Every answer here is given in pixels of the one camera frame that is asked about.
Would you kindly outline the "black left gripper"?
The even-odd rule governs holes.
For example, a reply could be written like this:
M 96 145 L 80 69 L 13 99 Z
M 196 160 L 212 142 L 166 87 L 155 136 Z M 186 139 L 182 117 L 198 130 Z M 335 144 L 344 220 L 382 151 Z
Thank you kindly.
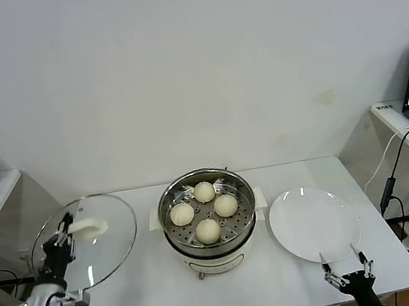
M 43 252 L 46 255 L 40 268 L 42 280 L 64 280 L 68 265 L 76 258 L 76 242 L 68 233 L 73 223 L 73 215 L 66 212 L 60 222 L 55 235 L 43 244 Z

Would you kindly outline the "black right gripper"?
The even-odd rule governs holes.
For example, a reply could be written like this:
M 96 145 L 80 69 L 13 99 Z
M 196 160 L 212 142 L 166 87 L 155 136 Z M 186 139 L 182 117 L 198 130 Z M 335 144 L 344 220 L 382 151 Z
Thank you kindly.
M 372 289 L 375 282 L 375 274 L 372 272 L 373 260 L 369 260 L 354 245 L 350 244 L 349 247 L 363 265 L 363 269 L 339 276 L 332 270 L 324 255 L 320 252 L 319 258 L 323 272 L 325 272 L 325 281 L 332 287 L 339 289 L 341 293 L 352 296 L 357 306 L 385 306 Z

